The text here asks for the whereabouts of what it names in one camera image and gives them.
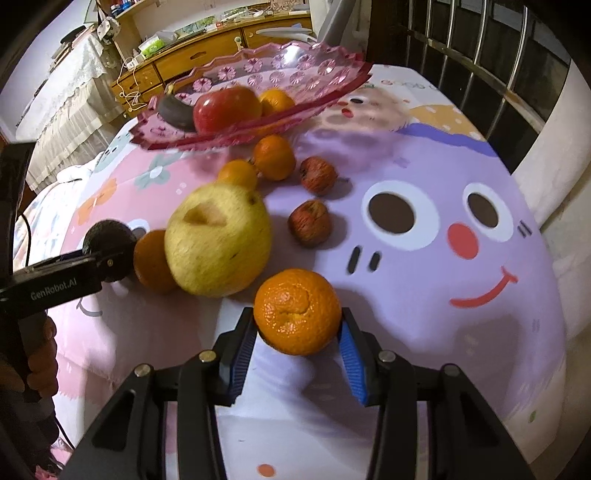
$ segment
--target screw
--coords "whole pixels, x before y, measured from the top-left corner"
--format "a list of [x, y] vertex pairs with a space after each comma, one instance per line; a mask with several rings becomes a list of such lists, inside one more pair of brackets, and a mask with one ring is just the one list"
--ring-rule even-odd
[[136, 377], [145, 377], [152, 371], [152, 367], [148, 364], [141, 364], [135, 367], [134, 374]]
[[460, 369], [457, 367], [457, 365], [448, 364], [443, 367], [443, 372], [450, 377], [457, 377], [460, 374]]
[[396, 360], [396, 354], [391, 350], [382, 350], [380, 353], [378, 353], [378, 358], [385, 364], [391, 364], [394, 362], [394, 360]]
[[213, 362], [216, 359], [217, 355], [216, 352], [213, 350], [204, 350], [199, 354], [199, 359], [204, 363], [208, 364], [209, 362]]

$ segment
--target yellow pear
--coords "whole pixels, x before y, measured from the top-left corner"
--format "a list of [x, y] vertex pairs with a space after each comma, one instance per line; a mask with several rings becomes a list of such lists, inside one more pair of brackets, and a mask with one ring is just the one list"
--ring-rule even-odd
[[271, 254], [269, 213], [257, 192], [210, 183], [185, 198], [168, 221], [166, 260], [179, 286], [205, 297], [247, 288]]

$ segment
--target red apple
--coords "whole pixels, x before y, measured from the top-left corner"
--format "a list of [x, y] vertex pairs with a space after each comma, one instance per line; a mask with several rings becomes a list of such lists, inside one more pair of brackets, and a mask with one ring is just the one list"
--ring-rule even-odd
[[193, 109], [200, 134], [215, 134], [239, 122], [262, 116], [262, 105], [252, 90], [237, 86], [201, 95]]

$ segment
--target wooden cabinet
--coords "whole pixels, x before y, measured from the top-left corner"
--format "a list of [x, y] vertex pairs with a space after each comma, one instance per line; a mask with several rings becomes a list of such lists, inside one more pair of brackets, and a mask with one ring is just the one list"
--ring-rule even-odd
[[151, 88], [147, 92], [142, 93], [139, 96], [139, 103], [144, 103], [145, 105], [141, 108], [139, 108], [137, 105], [131, 105], [131, 99], [129, 99], [129, 102], [127, 102], [124, 98], [117, 97], [117, 100], [121, 105], [123, 105], [123, 108], [125, 108], [125, 113], [127, 114], [127, 116], [130, 118], [135, 118], [139, 115], [140, 112], [146, 109], [146, 107], [148, 106], [148, 102], [153, 96], [160, 95], [160, 93], [163, 93], [163, 91], [164, 85], [160, 84], [156, 85], [154, 88]]
[[296, 24], [301, 24], [303, 28], [312, 28], [312, 20], [310, 17], [294, 17], [293, 20], [288, 18], [286, 20], [276, 20], [273, 22], [265, 22], [260, 25], [251, 25], [250, 27], [244, 27], [244, 39], [246, 40], [246, 46], [248, 48], [258, 48], [262, 47], [267, 43], [278, 43], [283, 45], [284, 43], [289, 42], [288, 38], [280, 38], [280, 37], [267, 37], [265, 35], [259, 35], [256, 32], [258, 30], [263, 30], [264, 28], [288, 28], [293, 27]]
[[236, 37], [242, 38], [242, 44], [247, 48], [257, 48], [269, 42], [284, 44], [289, 42], [287, 38], [269, 38], [258, 35], [257, 30], [274, 27], [292, 27], [301, 24], [304, 28], [312, 28], [309, 16], [282, 15], [279, 20], [258, 18], [242, 23], [230, 24], [213, 34], [205, 34], [203, 37], [189, 39], [160, 54], [146, 60], [135, 72], [124, 75], [119, 82], [111, 84], [111, 89], [117, 101], [124, 106], [126, 114], [130, 117], [137, 116], [142, 110], [130, 105], [134, 92], [141, 95], [139, 100], [148, 103], [150, 98], [164, 91], [165, 85], [172, 80], [188, 74], [195, 67], [205, 65], [216, 57], [225, 57], [237, 52], [238, 47], [234, 42]]
[[230, 31], [197, 41], [187, 47], [174, 51], [155, 62], [160, 76], [166, 82], [171, 78], [188, 73], [199, 65], [204, 65], [216, 57], [232, 55], [238, 51], [234, 38], [240, 31]]
[[162, 80], [160, 80], [154, 65], [150, 63], [136, 70], [135, 74], [129, 75], [124, 80], [121, 80], [119, 85], [116, 84], [113, 87], [113, 90], [115, 91], [115, 95], [121, 98], [121, 89], [123, 89], [124, 95], [134, 92], [144, 93], [161, 83]]

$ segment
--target orange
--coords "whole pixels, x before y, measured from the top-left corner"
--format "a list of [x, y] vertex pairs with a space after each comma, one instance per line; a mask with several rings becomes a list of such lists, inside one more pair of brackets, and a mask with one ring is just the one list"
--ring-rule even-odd
[[177, 287], [164, 254], [164, 230], [152, 230], [135, 244], [134, 270], [140, 283], [156, 293]]
[[240, 185], [248, 190], [255, 190], [258, 182], [256, 168], [246, 160], [232, 160], [226, 163], [217, 174], [217, 180]]
[[290, 143], [279, 135], [269, 135], [256, 144], [253, 153], [256, 169], [267, 180], [280, 181], [296, 169], [296, 156]]
[[292, 268], [269, 278], [255, 297], [261, 336], [287, 355], [311, 355], [336, 336], [342, 316], [332, 285], [318, 273]]
[[262, 116], [279, 113], [296, 106], [293, 99], [279, 88], [265, 90], [260, 95], [259, 100], [262, 103]]

